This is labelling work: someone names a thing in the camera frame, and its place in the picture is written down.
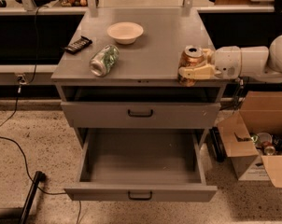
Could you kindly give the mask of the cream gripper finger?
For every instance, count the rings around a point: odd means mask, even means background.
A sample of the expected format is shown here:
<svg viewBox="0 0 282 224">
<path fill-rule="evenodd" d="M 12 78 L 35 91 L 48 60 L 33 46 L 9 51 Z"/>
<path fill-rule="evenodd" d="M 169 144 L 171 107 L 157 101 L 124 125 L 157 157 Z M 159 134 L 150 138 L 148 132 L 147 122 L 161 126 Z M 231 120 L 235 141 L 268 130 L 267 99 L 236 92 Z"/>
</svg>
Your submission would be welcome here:
<svg viewBox="0 0 282 224">
<path fill-rule="evenodd" d="M 205 64 L 200 67 L 180 67 L 178 73 L 188 79 L 211 79 L 216 76 L 216 69 L 214 65 Z"/>
<path fill-rule="evenodd" d="M 204 63 L 214 64 L 215 63 L 215 51 L 212 49 L 203 49 Z"/>
</svg>

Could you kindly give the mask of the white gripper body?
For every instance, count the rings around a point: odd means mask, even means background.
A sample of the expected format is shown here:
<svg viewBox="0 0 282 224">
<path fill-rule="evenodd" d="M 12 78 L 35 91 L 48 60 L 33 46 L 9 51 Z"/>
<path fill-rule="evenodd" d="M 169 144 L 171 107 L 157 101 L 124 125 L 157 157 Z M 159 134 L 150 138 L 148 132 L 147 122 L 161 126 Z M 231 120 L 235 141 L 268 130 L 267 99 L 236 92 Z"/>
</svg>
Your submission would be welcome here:
<svg viewBox="0 0 282 224">
<path fill-rule="evenodd" d="M 241 49 L 236 46 L 222 47 L 213 55 L 215 76 L 221 79 L 235 79 L 241 70 Z"/>
</svg>

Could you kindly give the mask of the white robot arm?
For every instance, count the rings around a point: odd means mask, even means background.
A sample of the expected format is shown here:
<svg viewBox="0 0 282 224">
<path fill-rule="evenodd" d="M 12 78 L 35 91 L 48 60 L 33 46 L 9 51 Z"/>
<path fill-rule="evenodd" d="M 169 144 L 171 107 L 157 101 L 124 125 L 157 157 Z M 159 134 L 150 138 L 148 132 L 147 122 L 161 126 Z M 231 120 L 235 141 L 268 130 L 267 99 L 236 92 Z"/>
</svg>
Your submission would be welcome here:
<svg viewBox="0 0 282 224">
<path fill-rule="evenodd" d="M 192 86 L 198 80 L 233 80 L 251 77 L 260 82 L 282 82 L 282 35 L 270 45 L 217 50 L 187 46 L 177 69 L 181 84 Z"/>
</svg>

